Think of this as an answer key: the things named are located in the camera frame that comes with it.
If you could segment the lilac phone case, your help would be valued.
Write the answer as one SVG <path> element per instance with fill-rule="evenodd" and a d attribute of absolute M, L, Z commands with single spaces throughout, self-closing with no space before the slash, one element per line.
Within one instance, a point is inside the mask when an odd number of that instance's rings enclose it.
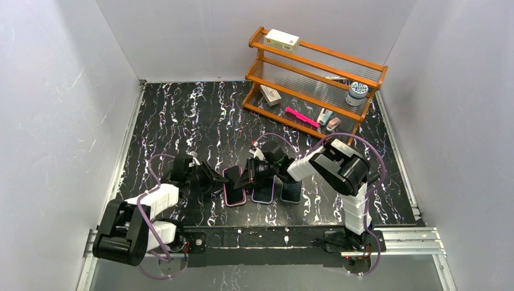
<path fill-rule="evenodd" d="M 273 202 L 275 188 L 275 177 L 268 177 L 260 180 L 253 189 L 252 201 L 258 204 L 271 204 Z"/>

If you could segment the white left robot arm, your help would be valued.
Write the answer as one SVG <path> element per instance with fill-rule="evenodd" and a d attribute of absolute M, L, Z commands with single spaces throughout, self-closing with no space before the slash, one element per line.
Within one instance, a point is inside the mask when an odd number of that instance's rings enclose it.
<path fill-rule="evenodd" d="M 108 202 L 92 245 L 92 254 L 129 266 L 138 266 L 148 253 L 161 261 L 170 261 L 173 250 L 187 246 L 183 226 L 175 219 L 157 217 L 176 206 L 186 190 L 200 194 L 222 189 L 228 179 L 194 155 L 171 156 L 172 167 L 158 176 L 152 168 L 150 174 L 157 184 L 129 199 Z"/>

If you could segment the black smartphone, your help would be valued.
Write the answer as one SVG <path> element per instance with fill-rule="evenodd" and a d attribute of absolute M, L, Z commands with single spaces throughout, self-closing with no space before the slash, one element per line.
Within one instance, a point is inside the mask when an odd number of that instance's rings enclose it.
<path fill-rule="evenodd" d="M 299 204 L 302 197 L 302 181 L 282 185 L 280 199 L 289 204 Z"/>

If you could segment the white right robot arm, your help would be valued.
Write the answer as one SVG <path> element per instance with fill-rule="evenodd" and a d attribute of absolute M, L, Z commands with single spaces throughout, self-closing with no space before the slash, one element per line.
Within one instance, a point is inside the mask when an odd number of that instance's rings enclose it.
<path fill-rule="evenodd" d="M 380 168 L 372 173 L 369 161 L 362 154 L 336 138 L 322 141 L 307 155 L 295 158 L 274 141 L 263 145 L 254 142 L 234 188 L 256 190 L 271 182 L 292 186 L 319 175 L 341 195 L 347 239 L 365 241 L 373 235 L 368 186 L 382 183 L 387 173 L 380 155 L 376 157 Z"/>

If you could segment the pink cased phone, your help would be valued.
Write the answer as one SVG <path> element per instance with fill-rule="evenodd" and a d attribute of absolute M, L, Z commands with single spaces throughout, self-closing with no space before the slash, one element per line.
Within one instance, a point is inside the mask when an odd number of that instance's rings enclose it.
<path fill-rule="evenodd" d="M 240 206 L 247 202 L 245 190 L 235 188 L 241 173 L 240 166 L 232 166 L 222 171 L 222 176 L 227 180 L 224 184 L 224 201 L 227 207 Z"/>

